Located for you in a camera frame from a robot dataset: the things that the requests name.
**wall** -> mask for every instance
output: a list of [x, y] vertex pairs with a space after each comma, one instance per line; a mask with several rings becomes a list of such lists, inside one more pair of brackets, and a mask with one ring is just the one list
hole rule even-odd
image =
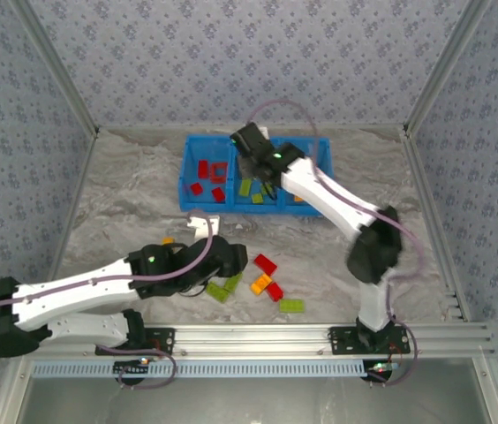
[[472, 316], [498, 342], [498, 0], [416, 139]]
[[277, 97], [318, 121], [401, 123], [466, 0], [31, 3], [102, 126], [232, 123]]
[[[87, 136], [0, 0], [0, 276], [46, 277]], [[0, 376], [5, 361], [0, 361]]]

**blue tray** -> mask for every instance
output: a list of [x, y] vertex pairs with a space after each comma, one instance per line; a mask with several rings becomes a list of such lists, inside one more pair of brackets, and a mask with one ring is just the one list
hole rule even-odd
[[[312, 155], [314, 140], [312, 137], [272, 137], [271, 142], [280, 146], [284, 142], [290, 142], [304, 151], [306, 155]], [[286, 214], [297, 216], [320, 216], [320, 212], [305, 203], [294, 201], [294, 196], [284, 190], [277, 190], [277, 199], [272, 201], [263, 196], [262, 204], [253, 204], [251, 195], [261, 193], [261, 184], [254, 180], [249, 197], [239, 195], [241, 176], [238, 168], [238, 151], [231, 143], [230, 137], [223, 134], [190, 134], [186, 137], [185, 153], [183, 156], [180, 178], [178, 179], [178, 201], [183, 211], [201, 209], [210, 213], [232, 213], [232, 214]], [[334, 177], [331, 163], [331, 151], [329, 140], [320, 139], [319, 146], [320, 169], [330, 177]], [[198, 161], [207, 160], [208, 165], [216, 162], [227, 162], [227, 178], [224, 184], [212, 184], [209, 179], [198, 179]], [[203, 193], [195, 196], [190, 185], [200, 183]], [[225, 201], [217, 203], [212, 195], [212, 189], [221, 187], [225, 193]]]

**lego brick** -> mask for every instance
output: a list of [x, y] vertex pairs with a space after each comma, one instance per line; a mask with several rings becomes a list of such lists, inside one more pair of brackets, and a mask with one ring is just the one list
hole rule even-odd
[[235, 292], [235, 290], [238, 288], [239, 280], [241, 280], [241, 277], [243, 276], [243, 273], [239, 273], [236, 276], [231, 276], [225, 281], [225, 284], [223, 285], [223, 288], [227, 290], [229, 293]]
[[268, 197], [268, 194], [273, 194], [273, 186], [270, 183], [265, 183], [260, 185], [260, 193], [264, 196]]
[[302, 314], [305, 311], [302, 299], [281, 299], [278, 308], [283, 314]]
[[251, 291], [259, 296], [272, 282], [273, 280], [270, 279], [270, 276], [263, 274], [251, 284]]
[[210, 165], [210, 181], [214, 184], [223, 184], [227, 178], [228, 163], [216, 162]]
[[260, 205], [263, 202], [263, 195], [261, 193], [255, 193], [251, 196], [251, 201], [256, 205]]
[[278, 302], [284, 297], [284, 291], [277, 283], [271, 283], [267, 286], [267, 294], [273, 302]]
[[214, 190], [212, 190], [212, 194], [214, 195], [215, 201], [217, 201], [218, 203], [225, 201], [225, 194], [223, 193], [221, 187], [216, 187]]
[[200, 183], [190, 184], [190, 189], [192, 190], [192, 194], [194, 194], [195, 196], [201, 195], [204, 191]]
[[220, 303], [225, 303], [225, 301], [228, 299], [230, 296], [230, 293], [225, 290], [224, 288], [220, 287], [214, 282], [210, 282], [207, 285], [206, 288], [206, 293], [209, 294], [211, 297], [216, 299]]
[[206, 179], [208, 175], [208, 161], [198, 161], [198, 178]]
[[264, 254], [259, 254], [254, 260], [253, 263], [257, 265], [265, 274], [268, 276], [272, 276], [276, 271], [276, 264], [272, 262], [267, 256]]
[[251, 184], [253, 180], [250, 178], [244, 178], [241, 181], [241, 186], [239, 187], [239, 195], [243, 197], [249, 197], [249, 193], [251, 192]]

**enclosure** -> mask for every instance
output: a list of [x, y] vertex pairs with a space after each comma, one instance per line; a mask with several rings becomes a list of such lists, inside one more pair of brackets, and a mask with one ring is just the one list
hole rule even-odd
[[[395, 207], [423, 246], [422, 274], [391, 292], [419, 340], [400, 386], [370, 388], [350, 369], [371, 357], [337, 356], [326, 337], [358, 316], [354, 240], [291, 194], [240, 194], [229, 135], [273, 99], [301, 104], [321, 168]], [[312, 153], [301, 110], [274, 104], [255, 122]], [[228, 164], [219, 184], [198, 180], [208, 158]], [[190, 245], [194, 207], [247, 248], [235, 293], [92, 311], [175, 329], [178, 379], [121, 390], [92, 345], [44, 345], [0, 360], [0, 423], [498, 423], [498, 0], [0, 0], [0, 277], [45, 282], [164, 238]], [[250, 290], [258, 254], [304, 313]], [[405, 238], [397, 270], [417, 259]]]

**purple cable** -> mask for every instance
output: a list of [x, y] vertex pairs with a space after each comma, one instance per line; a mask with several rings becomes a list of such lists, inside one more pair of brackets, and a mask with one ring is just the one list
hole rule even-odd
[[103, 346], [101, 344], [97, 345], [99, 349], [102, 349], [103, 351], [107, 353], [113, 353], [115, 355], [157, 355], [157, 356], [164, 356], [170, 362], [172, 362], [172, 371], [170, 375], [163, 380], [162, 382], [157, 382], [155, 384], [145, 384], [141, 386], [130, 386], [128, 384], [125, 384], [123, 382], [123, 376], [125, 374], [125, 371], [127, 371], [130, 367], [124, 367], [122, 370], [119, 372], [119, 375], [117, 376], [117, 381], [121, 384], [122, 388], [126, 388], [129, 390], [151, 390], [151, 389], [159, 389], [161, 387], [167, 386], [171, 384], [176, 376], [177, 376], [177, 370], [178, 370], [178, 364], [176, 360], [169, 355], [166, 352], [160, 351], [159, 349], [136, 349], [134, 351], [125, 351], [123, 349], [114, 349], [108, 346]]
[[[308, 124], [312, 127], [313, 138], [314, 138], [313, 153], [312, 153], [312, 172], [313, 172], [313, 175], [315, 176], [316, 180], [318, 181], [318, 183], [320, 183], [320, 185], [324, 189], [326, 189], [326, 191], [328, 191], [328, 193], [332, 194], [338, 200], [342, 201], [346, 205], [351, 206], [352, 208], [355, 208], [359, 212], [362, 212], [364, 214], [368, 214], [370, 216], [378, 218], [381, 221], [388, 223], [388, 224], [392, 225], [393, 227], [397, 228], [398, 230], [400, 230], [400, 232], [402, 232], [412, 242], [412, 244], [416, 248], [416, 251], [418, 253], [418, 266], [416, 267], [416, 269], [413, 272], [411, 272], [410, 274], [390, 276], [389, 281], [390, 280], [412, 280], [412, 279], [420, 276], [422, 273], [422, 270], [424, 268], [424, 262], [425, 262], [425, 260], [424, 260], [424, 247], [421, 245], [418, 238], [410, 230], [408, 230], [406, 227], [401, 225], [399, 222], [397, 222], [393, 219], [390, 219], [385, 215], [382, 215], [376, 211], [372, 211], [372, 210], [369, 210], [367, 208], [364, 208], [361, 205], [358, 205], [357, 203], [355, 203], [354, 201], [350, 201], [349, 199], [347, 199], [346, 197], [342, 196], [341, 194], [336, 192], [334, 189], [332, 189], [323, 180], [323, 177], [321, 176], [321, 172], [320, 172], [320, 169], [318, 168], [318, 163], [317, 163], [318, 147], [320, 145], [320, 135], [318, 134], [318, 128], [316, 127], [315, 123], [313, 122], [313, 119], [310, 116], [310, 114], [306, 111], [306, 109], [304, 109], [304, 107], [300, 103], [294, 102], [294, 101], [289, 100], [289, 99], [269, 100], [268, 102], [264, 102], [263, 104], [261, 104], [260, 106], [255, 108], [253, 110], [253, 112], [251, 112], [249, 119], [247, 119], [247, 123], [252, 122], [254, 120], [255, 116], [261, 110], [267, 108], [268, 106], [270, 106], [272, 104], [289, 104], [290, 106], [294, 106], [295, 108], [297, 108], [300, 111], [300, 113], [302, 113], [302, 115], [304, 115], [304, 117], [308, 121]], [[383, 378], [379, 377], [378, 375], [376, 375], [374, 373], [368, 373], [368, 374], [376, 376], [378, 379], [382, 380], [385, 383], [385, 385], [393, 386], [393, 385], [399, 384], [400, 382], [403, 382], [406, 378], [408, 378], [411, 375], [411, 372], [416, 367], [416, 364], [418, 361], [418, 341], [416, 340], [416, 337], [414, 336], [414, 333], [412, 332], [411, 328], [409, 326], [407, 326], [406, 324], [404, 324], [403, 322], [398, 321], [394, 317], [394, 315], [392, 314], [392, 310], [390, 307], [390, 286], [388, 286], [388, 288], [387, 288], [386, 307], [387, 307], [387, 315], [388, 315], [389, 319], [394, 324], [402, 325], [404, 327], [404, 329], [410, 334], [411, 341], [414, 345], [414, 357], [412, 359], [411, 366], [408, 368], [408, 370], [403, 375], [401, 375], [399, 378], [397, 378], [393, 382], [386, 382]]]
[[[189, 212], [188, 215], [186, 216], [186, 219], [190, 220], [190, 218], [194, 215], [193, 212]], [[161, 274], [159, 276], [129, 276], [129, 275], [121, 275], [121, 276], [99, 276], [97, 278], [90, 278], [87, 280], [83, 281], [78, 281], [77, 283], [70, 283], [67, 285], [63, 285], [61, 287], [56, 287], [54, 289], [48, 289], [44, 291], [39, 291], [35, 294], [30, 294], [24, 298], [14, 298], [14, 299], [5, 299], [5, 300], [0, 300], [0, 307], [4, 307], [7, 305], [14, 305], [17, 303], [22, 303], [22, 302], [32, 302], [35, 299], [43, 298], [45, 296], [49, 296], [51, 294], [55, 293], [60, 293], [64, 292], [66, 290], [71, 290], [71, 289], [76, 289], [77, 287], [82, 287], [84, 285], [88, 284], [98, 284], [98, 283], [103, 283], [105, 281], [114, 281], [114, 280], [129, 280], [131, 277], [134, 281], [146, 281], [150, 283], [158, 283], [163, 280], [168, 280], [170, 278], [175, 278], [177, 276], [182, 276], [183, 274], [187, 273], [191, 269], [193, 269], [196, 265], [198, 265], [202, 260], [206, 257], [208, 254], [210, 247], [212, 246], [212, 237], [214, 236], [214, 232], [212, 229], [212, 223], [210, 221], [210, 218], [199, 211], [196, 211], [196, 215], [200, 218], [203, 218], [206, 220], [207, 223], [207, 241], [206, 245], [204, 245], [204, 248], [200, 252], [200, 255], [194, 261], [190, 262], [188, 265], [185, 267], [178, 269], [176, 271], [170, 272], [168, 274]]]

